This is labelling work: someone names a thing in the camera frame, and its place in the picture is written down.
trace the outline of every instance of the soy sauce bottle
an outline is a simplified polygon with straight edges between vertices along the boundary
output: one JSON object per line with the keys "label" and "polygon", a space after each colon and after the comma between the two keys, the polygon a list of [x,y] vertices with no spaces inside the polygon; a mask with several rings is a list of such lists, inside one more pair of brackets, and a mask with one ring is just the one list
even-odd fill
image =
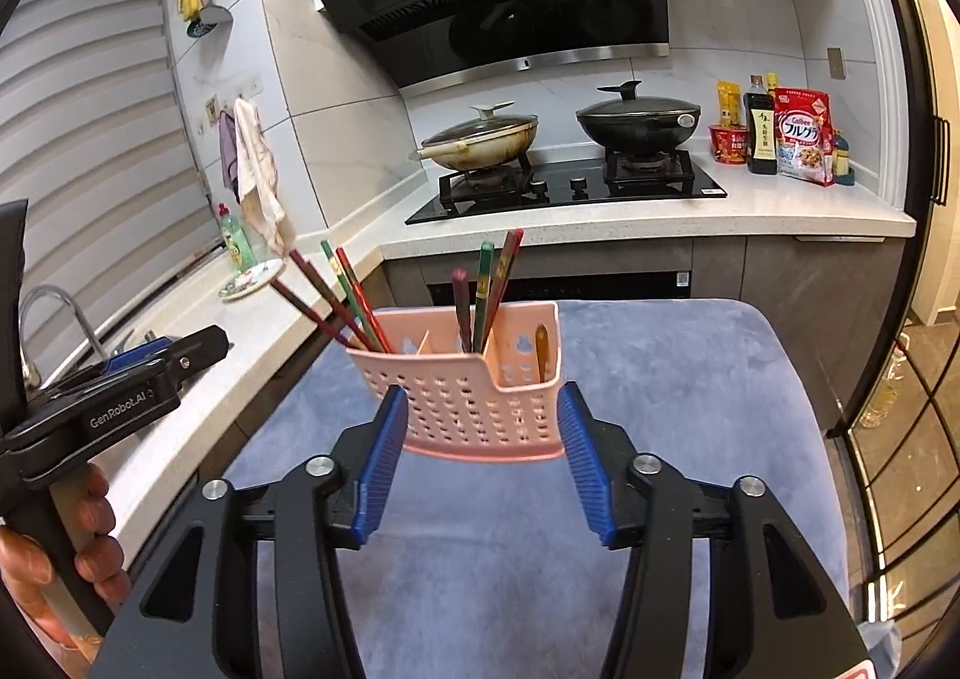
{"label": "soy sauce bottle", "polygon": [[750,91],[743,95],[744,115],[750,130],[747,169],[760,175],[775,175],[774,97],[767,92],[758,74],[750,76],[750,86]]}

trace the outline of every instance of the cabinet handle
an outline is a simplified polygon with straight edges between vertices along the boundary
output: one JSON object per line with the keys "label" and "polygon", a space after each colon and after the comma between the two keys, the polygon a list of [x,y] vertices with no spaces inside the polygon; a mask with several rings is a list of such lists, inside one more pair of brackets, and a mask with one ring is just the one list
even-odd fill
{"label": "cabinet handle", "polygon": [[882,243],[886,238],[865,235],[794,235],[801,243]]}
{"label": "cabinet handle", "polygon": [[936,164],[933,174],[933,204],[944,207],[947,204],[947,192],[950,188],[950,121],[933,116],[933,143],[936,150]]}

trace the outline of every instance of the white roller blind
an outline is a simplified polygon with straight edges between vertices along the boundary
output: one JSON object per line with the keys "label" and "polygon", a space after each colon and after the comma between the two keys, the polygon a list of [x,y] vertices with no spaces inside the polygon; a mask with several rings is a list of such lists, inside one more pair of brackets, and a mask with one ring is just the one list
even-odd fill
{"label": "white roller blind", "polygon": [[[0,34],[0,201],[30,201],[23,292],[61,286],[94,326],[218,239],[161,5],[22,0]],[[83,333],[40,300],[24,343],[47,377]]]}

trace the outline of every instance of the hand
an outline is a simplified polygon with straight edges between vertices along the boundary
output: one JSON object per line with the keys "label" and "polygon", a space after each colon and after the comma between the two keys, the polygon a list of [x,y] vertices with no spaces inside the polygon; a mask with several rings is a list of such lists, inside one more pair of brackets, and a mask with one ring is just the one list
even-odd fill
{"label": "hand", "polygon": [[[77,519],[96,538],[77,555],[77,572],[102,599],[122,603],[130,594],[130,578],[123,571],[123,549],[107,535],[116,527],[116,516],[107,502],[107,479],[97,466],[89,466],[86,488],[89,495],[77,501]],[[76,648],[43,598],[42,588],[53,582],[55,574],[40,545],[0,527],[0,575],[13,600],[44,633],[63,647]]]}

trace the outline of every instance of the table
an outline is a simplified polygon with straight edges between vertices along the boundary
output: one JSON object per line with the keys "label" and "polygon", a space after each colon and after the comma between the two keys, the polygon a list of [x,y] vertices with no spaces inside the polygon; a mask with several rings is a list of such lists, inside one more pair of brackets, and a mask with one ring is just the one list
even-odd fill
{"label": "table", "polygon": [[[844,599],[847,543],[800,379],[759,311],[732,300],[562,301],[563,375],[688,478],[764,479]],[[227,471],[282,478],[373,418],[376,401],[330,345]],[[709,553],[694,548],[685,677],[702,675]],[[379,532],[340,552],[368,679],[595,679],[626,551],[587,530],[565,459],[455,463],[401,455]]]}

